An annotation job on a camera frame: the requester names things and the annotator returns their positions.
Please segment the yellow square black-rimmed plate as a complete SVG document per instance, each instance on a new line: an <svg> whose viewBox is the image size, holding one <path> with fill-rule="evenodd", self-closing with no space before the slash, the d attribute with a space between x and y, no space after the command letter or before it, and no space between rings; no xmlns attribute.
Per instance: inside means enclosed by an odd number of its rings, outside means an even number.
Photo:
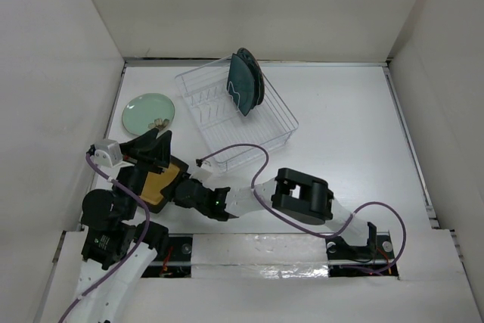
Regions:
<svg viewBox="0 0 484 323"><path fill-rule="evenodd" d="M174 194L175 184L188 171L188 164L171 156L169 167L160 174L149 172L140 194L151 213L159 213Z"/></svg>

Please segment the teal square plate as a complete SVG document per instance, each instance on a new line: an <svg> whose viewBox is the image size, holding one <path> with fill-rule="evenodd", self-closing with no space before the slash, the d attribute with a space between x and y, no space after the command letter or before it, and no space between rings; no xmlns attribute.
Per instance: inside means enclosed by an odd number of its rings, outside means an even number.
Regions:
<svg viewBox="0 0 484 323"><path fill-rule="evenodd" d="M234 105L243 116L256 106L260 95L260 69L252 57L233 54L226 89Z"/></svg>

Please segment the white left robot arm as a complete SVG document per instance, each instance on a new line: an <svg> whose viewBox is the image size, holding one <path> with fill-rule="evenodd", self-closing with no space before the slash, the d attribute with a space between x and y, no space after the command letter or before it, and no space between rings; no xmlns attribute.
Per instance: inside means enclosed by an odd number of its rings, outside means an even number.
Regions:
<svg viewBox="0 0 484 323"><path fill-rule="evenodd" d="M61 322L115 322L142 273L168 253L168 229L150 220L142 197L150 175L171 162L172 133L152 129L124 143L103 139L86 152L91 169L110 184L82 200L87 235L75 297Z"/></svg>

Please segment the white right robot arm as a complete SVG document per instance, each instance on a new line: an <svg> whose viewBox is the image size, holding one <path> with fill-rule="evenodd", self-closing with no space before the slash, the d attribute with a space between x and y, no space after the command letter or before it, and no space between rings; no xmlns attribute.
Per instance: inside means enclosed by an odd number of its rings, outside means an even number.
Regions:
<svg viewBox="0 0 484 323"><path fill-rule="evenodd" d="M373 259L377 252L376 226L343 207L325 180L294 169L281 168L275 178L240 189L211 190L184 174L172 202L220 222L264 210L351 261Z"/></svg>

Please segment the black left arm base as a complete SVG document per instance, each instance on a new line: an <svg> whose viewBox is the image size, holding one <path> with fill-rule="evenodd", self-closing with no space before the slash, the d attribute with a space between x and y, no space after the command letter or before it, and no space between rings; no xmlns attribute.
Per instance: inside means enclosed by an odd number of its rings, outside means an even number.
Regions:
<svg viewBox="0 0 484 323"><path fill-rule="evenodd" d="M190 278L192 245L192 234L171 234L166 255L157 257L142 278Z"/></svg>

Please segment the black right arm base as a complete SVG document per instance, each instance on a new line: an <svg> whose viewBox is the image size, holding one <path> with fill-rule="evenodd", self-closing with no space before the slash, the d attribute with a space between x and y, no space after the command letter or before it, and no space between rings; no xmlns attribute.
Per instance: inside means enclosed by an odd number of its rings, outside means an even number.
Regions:
<svg viewBox="0 0 484 323"><path fill-rule="evenodd" d="M382 276L399 276L396 265L388 267L396 257L389 232L377 233L375 247L351 247L341 237L325 242L330 278L377 277L372 270L382 268Z"/></svg>

